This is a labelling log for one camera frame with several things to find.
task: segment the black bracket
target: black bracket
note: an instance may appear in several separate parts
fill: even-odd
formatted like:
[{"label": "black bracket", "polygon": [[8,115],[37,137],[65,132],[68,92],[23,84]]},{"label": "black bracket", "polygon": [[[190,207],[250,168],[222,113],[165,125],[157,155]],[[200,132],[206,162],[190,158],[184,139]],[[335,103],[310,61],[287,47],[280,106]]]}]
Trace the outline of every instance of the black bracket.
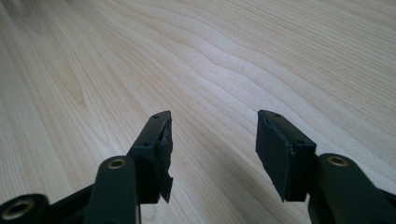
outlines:
[{"label": "black bracket", "polygon": [[256,151],[282,201],[310,195],[312,223],[396,223],[395,196],[351,159],[315,154],[316,144],[283,116],[259,111]]},{"label": "black bracket", "polygon": [[152,116],[126,156],[101,163],[95,183],[52,205],[28,194],[0,206],[0,223],[140,223],[140,204],[169,202],[173,178],[170,111]]}]

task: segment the black plastic part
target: black plastic part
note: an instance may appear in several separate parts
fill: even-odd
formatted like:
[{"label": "black plastic part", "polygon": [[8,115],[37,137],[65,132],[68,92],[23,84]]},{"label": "black plastic part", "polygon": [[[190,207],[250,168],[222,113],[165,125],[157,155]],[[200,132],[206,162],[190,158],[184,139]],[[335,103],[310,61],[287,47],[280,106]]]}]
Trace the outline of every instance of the black plastic part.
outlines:
[{"label": "black plastic part", "polygon": [[84,224],[140,223],[134,159],[118,156],[99,167],[88,203]]},{"label": "black plastic part", "polygon": [[256,152],[282,201],[305,201],[316,146],[284,117],[259,111]]},{"label": "black plastic part", "polygon": [[44,223],[43,214],[49,201],[42,194],[27,194],[14,198],[0,206],[0,223]]},{"label": "black plastic part", "polygon": [[335,223],[396,223],[396,211],[384,193],[349,158],[319,156],[317,179]]},{"label": "black plastic part", "polygon": [[170,111],[152,116],[128,152],[136,163],[139,203],[157,203],[160,194],[169,203],[173,178],[171,164],[172,119]]}]

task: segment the wooden table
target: wooden table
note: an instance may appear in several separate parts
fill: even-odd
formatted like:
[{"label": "wooden table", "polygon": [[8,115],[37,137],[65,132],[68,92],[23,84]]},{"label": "wooden table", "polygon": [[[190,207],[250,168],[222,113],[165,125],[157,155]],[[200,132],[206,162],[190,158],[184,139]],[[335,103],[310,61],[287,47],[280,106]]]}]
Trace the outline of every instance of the wooden table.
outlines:
[{"label": "wooden table", "polygon": [[257,111],[396,193],[396,4],[0,2],[0,203],[90,185],[171,110],[171,201],[144,223],[309,223],[255,152]]}]

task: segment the light wood tabletop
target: light wood tabletop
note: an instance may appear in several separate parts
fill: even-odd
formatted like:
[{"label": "light wood tabletop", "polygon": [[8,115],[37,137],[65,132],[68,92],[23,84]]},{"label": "light wood tabletop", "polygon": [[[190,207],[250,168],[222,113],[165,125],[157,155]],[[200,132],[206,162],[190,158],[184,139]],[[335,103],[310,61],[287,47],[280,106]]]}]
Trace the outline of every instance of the light wood tabletop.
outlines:
[{"label": "light wood tabletop", "polygon": [[260,109],[396,193],[395,1],[0,1],[0,203],[90,185],[170,110],[144,223],[309,223],[255,152]]}]

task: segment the wooden surface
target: wooden surface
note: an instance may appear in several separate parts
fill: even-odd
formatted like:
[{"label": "wooden surface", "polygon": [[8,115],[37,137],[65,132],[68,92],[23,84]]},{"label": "wooden surface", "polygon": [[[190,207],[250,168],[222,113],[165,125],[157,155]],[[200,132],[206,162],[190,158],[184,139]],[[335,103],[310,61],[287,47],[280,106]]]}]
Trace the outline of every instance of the wooden surface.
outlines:
[{"label": "wooden surface", "polygon": [[278,112],[396,193],[391,0],[0,1],[0,203],[52,202],[171,110],[175,178],[145,223],[309,223],[255,153]]}]

